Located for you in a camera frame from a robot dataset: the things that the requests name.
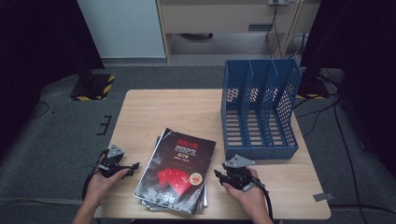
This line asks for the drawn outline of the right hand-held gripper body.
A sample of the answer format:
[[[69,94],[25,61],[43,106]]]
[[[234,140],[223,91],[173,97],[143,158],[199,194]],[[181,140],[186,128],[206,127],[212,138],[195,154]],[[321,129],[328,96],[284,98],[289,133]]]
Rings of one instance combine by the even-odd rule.
[[[235,154],[230,160],[223,163],[226,171],[225,182],[238,190],[248,190],[255,185],[254,178],[248,167],[255,162]]]

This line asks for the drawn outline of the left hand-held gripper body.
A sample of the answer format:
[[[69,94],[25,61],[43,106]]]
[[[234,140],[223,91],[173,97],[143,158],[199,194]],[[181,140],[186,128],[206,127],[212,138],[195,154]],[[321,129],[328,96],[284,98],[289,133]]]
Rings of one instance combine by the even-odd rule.
[[[128,169],[128,166],[121,166],[120,160],[123,158],[124,150],[116,145],[111,145],[106,148],[98,162],[98,170],[102,176],[109,178],[113,176],[118,171]]]

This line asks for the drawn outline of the blue file rack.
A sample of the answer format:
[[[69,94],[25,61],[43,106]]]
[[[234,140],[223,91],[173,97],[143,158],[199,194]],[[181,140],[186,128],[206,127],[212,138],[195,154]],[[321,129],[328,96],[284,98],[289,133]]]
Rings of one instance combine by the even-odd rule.
[[[226,159],[292,158],[298,143],[291,117],[301,76],[293,59],[225,63],[221,119]]]

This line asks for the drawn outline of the person's right hand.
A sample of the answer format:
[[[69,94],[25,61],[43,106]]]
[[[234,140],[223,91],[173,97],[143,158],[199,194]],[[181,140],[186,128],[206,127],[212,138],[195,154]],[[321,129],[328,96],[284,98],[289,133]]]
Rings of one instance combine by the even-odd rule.
[[[253,186],[247,191],[238,190],[232,186],[224,188],[240,203],[245,212],[253,209],[263,209],[267,211],[264,194],[259,187]]]

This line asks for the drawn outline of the person's left hand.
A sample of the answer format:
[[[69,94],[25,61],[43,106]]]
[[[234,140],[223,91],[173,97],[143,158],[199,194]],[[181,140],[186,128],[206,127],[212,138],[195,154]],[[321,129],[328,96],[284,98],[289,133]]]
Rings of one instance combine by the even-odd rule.
[[[89,181],[83,204],[97,207],[110,189],[128,172],[129,169],[122,169],[111,177],[104,177],[99,170],[95,170]]]

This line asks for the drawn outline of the black striped stand base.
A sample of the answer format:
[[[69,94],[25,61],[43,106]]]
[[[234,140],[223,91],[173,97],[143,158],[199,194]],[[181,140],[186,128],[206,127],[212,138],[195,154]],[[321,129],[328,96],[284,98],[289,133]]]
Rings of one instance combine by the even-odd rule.
[[[106,99],[115,76],[105,70],[99,70],[99,73],[95,74],[80,58],[74,59],[72,64],[78,74],[78,82],[70,93],[70,100],[90,101]]]
[[[329,91],[324,82],[320,79],[319,69],[315,67],[303,67],[302,78],[298,95],[307,99],[314,98],[328,98]]]

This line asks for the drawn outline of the grey tape piece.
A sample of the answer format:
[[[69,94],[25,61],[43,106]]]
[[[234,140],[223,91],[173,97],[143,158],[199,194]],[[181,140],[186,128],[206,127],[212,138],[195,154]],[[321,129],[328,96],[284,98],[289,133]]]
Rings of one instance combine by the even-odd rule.
[[[314,199],[316,202],[320,202],[320,201],[329,201],[329,200],[333,200],[334,196],[332,193],[319,193],[319,194],[314,194],[313,195]]]

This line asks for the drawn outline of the white cabinet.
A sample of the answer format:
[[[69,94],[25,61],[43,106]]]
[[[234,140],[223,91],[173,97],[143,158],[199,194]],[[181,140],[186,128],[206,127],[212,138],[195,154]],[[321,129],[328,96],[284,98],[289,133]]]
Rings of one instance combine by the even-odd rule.
[[[78,0],[102,58],[164,58],[156,0]]]

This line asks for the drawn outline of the black curtain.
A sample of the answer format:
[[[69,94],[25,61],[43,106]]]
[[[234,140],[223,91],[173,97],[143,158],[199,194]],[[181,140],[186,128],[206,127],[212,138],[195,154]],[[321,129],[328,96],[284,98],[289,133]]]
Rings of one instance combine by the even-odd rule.
[[[42,89],[77,70],[103,66],[78,0],[0,0],[0,158]]]
[[[364,146],[396,177],[396,0],[321,0],[301,65],[306,90],[322,68],[344,72]]]

